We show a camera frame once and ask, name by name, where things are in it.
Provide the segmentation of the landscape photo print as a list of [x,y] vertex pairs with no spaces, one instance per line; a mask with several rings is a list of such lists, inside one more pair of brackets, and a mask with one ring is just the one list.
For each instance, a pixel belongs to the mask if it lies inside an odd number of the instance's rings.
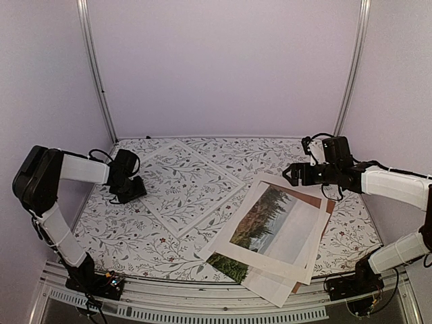
[[306,269],[295,265],[292,210],[307,196],[323,198],[314,190],[260,182],[252,206],[240,212],[214,241],[208,264],[241,285],[252,267],[305,284]]

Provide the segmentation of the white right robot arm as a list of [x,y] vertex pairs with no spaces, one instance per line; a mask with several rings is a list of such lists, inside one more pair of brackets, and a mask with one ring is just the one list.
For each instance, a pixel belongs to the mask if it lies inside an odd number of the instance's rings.
[[354,294],[364,294],[375,275],[431,254],[431,175],[384,167],[376,161],[292,163],[282,172],[292,186],[335,185],[361,194],[385,245],[356,263],[349,280]]

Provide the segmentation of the white picture frame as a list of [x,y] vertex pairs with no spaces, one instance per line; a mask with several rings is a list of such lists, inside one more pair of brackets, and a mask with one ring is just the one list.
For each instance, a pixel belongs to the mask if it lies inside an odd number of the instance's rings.
[[176,238],[185,236],[245,183],[174,140],[147,155],[140,164],[147,195],[143,205]]

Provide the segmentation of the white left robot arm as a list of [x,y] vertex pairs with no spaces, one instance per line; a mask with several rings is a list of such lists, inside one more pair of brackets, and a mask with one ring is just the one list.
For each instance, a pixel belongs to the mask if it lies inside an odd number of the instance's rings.
[[121,149],[106,161],[58,148],[36,145],[19,168],[12,191],[30,213],[39,238],[68,266],[79,268],[88,259],[64,219],[58,204],[62,180],[100,184],[108,187],[118,204],[146,196],[143,179],[138,175],[139,157]]

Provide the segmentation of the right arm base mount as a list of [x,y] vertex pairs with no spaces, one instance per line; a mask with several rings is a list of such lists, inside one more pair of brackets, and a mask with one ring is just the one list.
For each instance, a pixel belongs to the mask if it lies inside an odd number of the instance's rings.
[[353,275],[326,279],[323,287],[334,301],[382,290],[384,283],[381,275],[373,272],[369,261],[362,259],[356,263]]

